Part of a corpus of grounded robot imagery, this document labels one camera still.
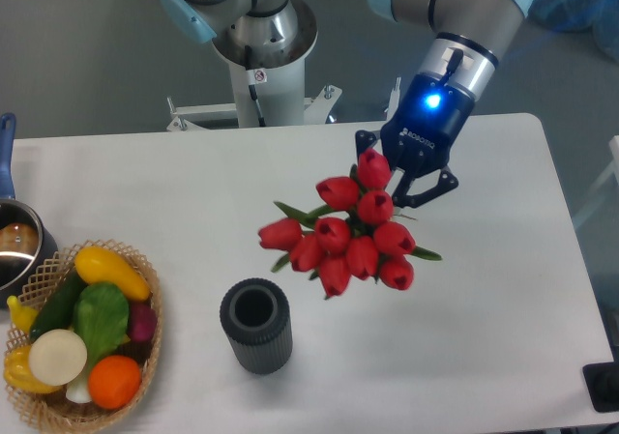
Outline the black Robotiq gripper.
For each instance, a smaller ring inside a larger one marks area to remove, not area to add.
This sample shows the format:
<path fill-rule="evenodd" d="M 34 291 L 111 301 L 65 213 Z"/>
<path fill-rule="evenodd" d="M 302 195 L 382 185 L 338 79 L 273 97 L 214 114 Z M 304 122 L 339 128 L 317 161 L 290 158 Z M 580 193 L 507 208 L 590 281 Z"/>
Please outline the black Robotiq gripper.
<path fill-rule="evenodd" d="M 458 178 L 449 168 L 451 148 L 474 108 L 474 100 L 458 89 L 418 74 L 391 120 L 379 130 L 357 130 L 357 160 L 381 140 L 390 168 L 402 175 L 392 200 L 398 208 L 419 208 L 456 189 Z M 410 194 L 413 183 L 433 172 L 435 185 Z"/>

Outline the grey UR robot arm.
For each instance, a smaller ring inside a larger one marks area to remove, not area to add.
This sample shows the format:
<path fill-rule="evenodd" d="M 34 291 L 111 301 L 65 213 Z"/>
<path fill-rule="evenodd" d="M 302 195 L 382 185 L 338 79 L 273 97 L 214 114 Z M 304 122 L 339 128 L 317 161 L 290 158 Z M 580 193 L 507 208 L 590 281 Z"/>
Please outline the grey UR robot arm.
<path fill-rule="evenodd" d="M 379 145 L 401 174 L 400 208 L 417 208 L 457 187 L 451 148 L 534 0 L 368 0 L 394 22 L 424 23 L 435 34 L 394 115 L 356 135 L 359 152 Z M 228 64 L 243 128 L 305 120 L 305 60 L 317 39 L 303 0 L 161 0 L 196 43 L 211 43 Z"/>

